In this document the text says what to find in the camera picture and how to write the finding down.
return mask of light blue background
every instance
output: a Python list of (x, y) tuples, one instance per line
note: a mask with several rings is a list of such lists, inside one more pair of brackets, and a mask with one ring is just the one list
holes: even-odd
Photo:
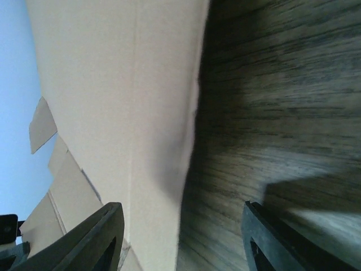
[(55, 137), (30, 154), (29, 124), (41, 95), (24, 0), (0, 0), (0, 94), (0, 214), (25, 220), (52, 182)]

